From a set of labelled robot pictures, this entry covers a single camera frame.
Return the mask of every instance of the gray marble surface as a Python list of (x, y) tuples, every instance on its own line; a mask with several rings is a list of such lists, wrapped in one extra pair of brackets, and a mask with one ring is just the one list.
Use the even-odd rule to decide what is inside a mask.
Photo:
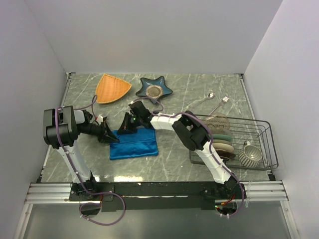
[[(142, 84), (140, 77), (156, 79), (161, 74), (112, 74), (132, 84), (132, 88), (121, 99), (100, 105), (96, 103), (96, 114), (108, 116), (111, 129), (118, 129), (123, 121), (128, 103), (136, 99), (135, 92)], [(172, 114), (191, 110), (195, 114), (208, 114), (224, 96), (230, 100), (217, 112), (229, 117), (251, 119), (251, 113), (238, 75), (205, 74), (163, 74), (166, 85), (173, 94), (161, 99), (164, 113)], [(88, 105), (95, 94), (95, 88), (102, 74), (74, 74), (64, 105), (75, 108)], [(216, 96), (197, 106), (192, 106), (205, 98), (209, 92)], [(158, 106), (143, 100), (145, 106), (154, 110)], [(188, 150), (182, 145), (175, 132), (157, 130), (158, 156), (109, 160), (109, 145), (100, 144), (89, 135), (80, 135), (79, 149), (92, 173), (99, 181), (211, 181), (211, 173), (205, 165), (189, 162)], [(269, 180), (265, 171), (232, 169), (241, 181)], [(42, 182), (71, 182), (71, 176), (62, 157), (56, 150), (50, 150), (42, 176)]]

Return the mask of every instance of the striped mug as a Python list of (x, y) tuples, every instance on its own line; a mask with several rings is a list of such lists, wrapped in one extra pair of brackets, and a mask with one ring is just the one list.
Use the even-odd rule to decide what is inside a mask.
[(260, 163), (263, 155), (259, 148), (251, 145), (249, 141), (245, 141), (244, 148), (238, 154), (238, 158), (245, 167), (255, 168)]

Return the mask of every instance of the orange fan-shaped basket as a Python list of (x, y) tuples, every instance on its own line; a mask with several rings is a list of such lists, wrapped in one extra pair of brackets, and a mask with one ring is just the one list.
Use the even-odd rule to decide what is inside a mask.
[(100, 104), (118, 100), (129, 91), (132, 85), (123, 79), (104, 74), (96, 87), (96, 102)]

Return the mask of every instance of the folded blue cloth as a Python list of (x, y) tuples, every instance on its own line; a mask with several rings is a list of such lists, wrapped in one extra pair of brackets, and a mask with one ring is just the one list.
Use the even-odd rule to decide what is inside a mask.
[(120, 142), (110, 143), (110, 160), (159, 154), (154, 129), (138, 128), (137, 133), (120, 135), (117, 130), (112, 132)]

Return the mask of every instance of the star-shaped plate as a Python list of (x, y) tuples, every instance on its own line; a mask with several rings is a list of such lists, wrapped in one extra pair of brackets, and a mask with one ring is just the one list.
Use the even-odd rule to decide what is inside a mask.
[(164, 76), (160, 76), (155, 80), (142, 77), (141, 82), (142, 88), (135, 94), (140, 97), (150, 97), (153, 104), (156, 104), (155, 100), (158, 100), (160, 97), (173, 93), (173, 91), (165, 85)]

